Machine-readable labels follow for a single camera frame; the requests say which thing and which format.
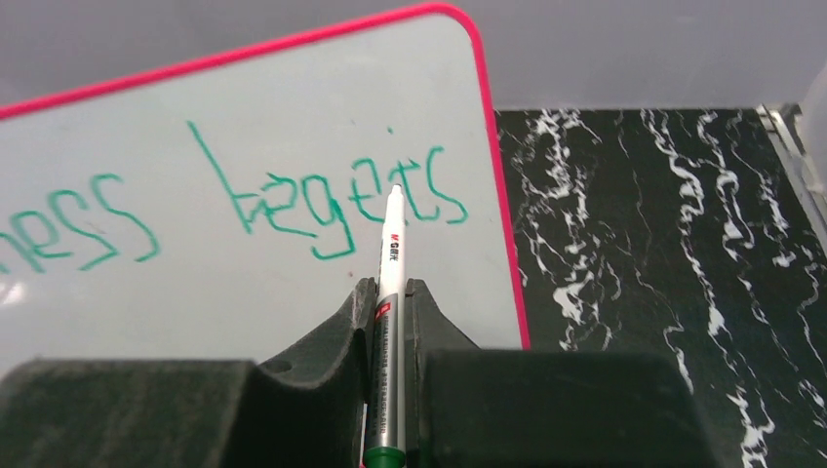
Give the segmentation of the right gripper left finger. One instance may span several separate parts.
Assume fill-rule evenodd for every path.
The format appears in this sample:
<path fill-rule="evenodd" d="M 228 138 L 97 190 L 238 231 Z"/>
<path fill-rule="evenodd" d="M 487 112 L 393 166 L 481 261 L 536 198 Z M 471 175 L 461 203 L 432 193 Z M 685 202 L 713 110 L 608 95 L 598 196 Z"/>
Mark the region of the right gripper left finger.
<path fill-rule="evenodd" d="M 272 358 L 46 360 L 1 382 L 5 467 L 356 467 L 376 284 Z"/>

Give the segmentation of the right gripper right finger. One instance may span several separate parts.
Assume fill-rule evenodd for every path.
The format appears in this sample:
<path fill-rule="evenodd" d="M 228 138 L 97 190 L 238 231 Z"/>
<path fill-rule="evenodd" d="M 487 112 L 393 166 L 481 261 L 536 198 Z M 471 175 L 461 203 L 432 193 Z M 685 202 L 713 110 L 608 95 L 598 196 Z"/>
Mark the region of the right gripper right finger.
<path fill-rule="evenodd" d="M 681 375 L 640 353 L 484 349 L 406 287 L 412 467 L 716 467 Z"/>

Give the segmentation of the white green whiteboard marker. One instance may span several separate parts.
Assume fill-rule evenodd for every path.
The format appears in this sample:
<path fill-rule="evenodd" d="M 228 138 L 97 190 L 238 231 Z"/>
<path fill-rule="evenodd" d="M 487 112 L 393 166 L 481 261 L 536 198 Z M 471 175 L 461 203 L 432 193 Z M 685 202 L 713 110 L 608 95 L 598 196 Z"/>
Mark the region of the white green whiteboard marker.
<path fill-rule="evenodd" d="M 372 386 L 363 462 L 367 467 L 406 464 L 405 197 L 399 184 L 387 197 L 374 309 Z"/>

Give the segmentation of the pink framed whiteboard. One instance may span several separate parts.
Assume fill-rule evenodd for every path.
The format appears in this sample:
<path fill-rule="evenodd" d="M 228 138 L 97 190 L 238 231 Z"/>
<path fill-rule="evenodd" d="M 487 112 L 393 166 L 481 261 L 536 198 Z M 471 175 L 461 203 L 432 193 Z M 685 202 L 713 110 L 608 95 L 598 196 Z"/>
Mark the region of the pink framed whiteboard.
<path fill-rule="evenodd" d="M 264 360 L 376 273 L 530 344 L 481 33 L 425 3 L 1 110 L 1 369 Z"/>

